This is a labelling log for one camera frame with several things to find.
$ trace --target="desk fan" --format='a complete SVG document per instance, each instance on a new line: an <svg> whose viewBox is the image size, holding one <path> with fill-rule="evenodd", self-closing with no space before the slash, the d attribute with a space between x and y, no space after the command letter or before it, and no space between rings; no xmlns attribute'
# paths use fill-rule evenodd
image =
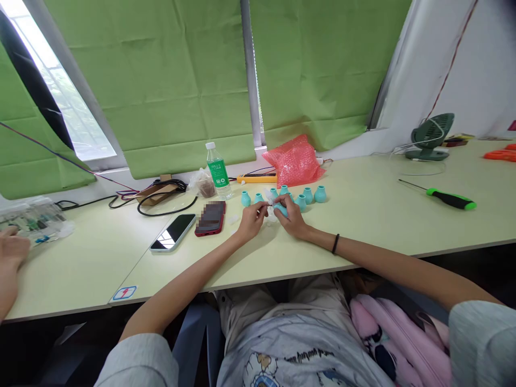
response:
<svg viewBox="0 0 516 387"><path fill-rule="evenodd" d="M445 140L450 131L455 115L444 113L427 119L411 134L412 142L421 150L410 150L405 153L408 159L440 161L448 157L448 153L434 150Z"/></svg>

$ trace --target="smartphone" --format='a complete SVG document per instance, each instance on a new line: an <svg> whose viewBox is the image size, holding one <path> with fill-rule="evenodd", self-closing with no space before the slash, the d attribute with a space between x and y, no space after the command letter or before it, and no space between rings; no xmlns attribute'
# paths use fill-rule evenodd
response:
<svg viewBox="0 0 516 387"><path fill-rule="evenodd" d="M195 214L179 215L154 241L150 251L169 252L174 250L190 227L195 223Z"/></svg>
<svg viewBox="0 0 516 387"><path fill-rule="evenodd" d="M200 216L200 221L195 228L195 235L204 237L206 235L218 234L222 231L226 202L209 202Z"/></svg>

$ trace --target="green bottle label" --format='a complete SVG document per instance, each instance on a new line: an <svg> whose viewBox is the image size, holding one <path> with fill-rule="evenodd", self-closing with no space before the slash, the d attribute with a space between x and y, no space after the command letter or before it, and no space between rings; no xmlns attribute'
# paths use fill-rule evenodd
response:
<svg viewBox="0 0 516 387"><path fill-rule="evenodd" d="M227 178L224 160L213 161L211 163L208 163L208 166L210 167L211 177L213 178L215 187L222 188L230 183L229 179Z"/></svg>

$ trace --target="green curtain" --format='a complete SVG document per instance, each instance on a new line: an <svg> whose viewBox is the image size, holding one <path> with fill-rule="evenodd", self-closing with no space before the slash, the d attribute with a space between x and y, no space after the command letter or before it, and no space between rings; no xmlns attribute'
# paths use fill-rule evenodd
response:
<svg viewBox="0 0 516 387"><path fill-rule="evenodd" d="M239 0L45 0L134 178L255 159Z"/></svg>
<svg viewBox="0 0 516 387"><path fill-rule="evenodd" d="M411 0L250 0L267 146L327 151L366 130Z"/></svg>
<svg viewBox="0 0 516 387"><path fill-rule="evenodd" d="M0 121L87 168L41 115L0 44ZM78 188L95 177L0 126L0 194L6 199Z"/></svg>

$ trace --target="hand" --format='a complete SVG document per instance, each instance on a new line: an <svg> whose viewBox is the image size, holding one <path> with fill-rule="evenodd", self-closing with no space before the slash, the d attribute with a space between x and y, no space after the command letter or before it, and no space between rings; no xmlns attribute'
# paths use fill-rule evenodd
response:
<svg viewBox="0 0 516 387"><path fill-rule="evenodd" d="M0 265L10 265L16 270L27 258L31 242L18 234L18 227L9 226L0 232Z"/></svg>
<svg viewBox="0 0 516 387"><path fill-rule="evenodd" d="M263 218L269 216L267 214L268 206L267 202L258 202L244 208L242 221L235 233L244 243L258 235L258 231L260 231L260 227L263 224Z"/></svg>
<svg viewBox="0 0 516 387"><path fill-rule="evenodd" d="M283 228L295 238L306 239L310 226L303 220L299 206L292 201L290 195L280 195L274 199L274 203L283 204L289 214L289 217L286 218L280 210L274 209L274 215L276 215Z"/></svg>

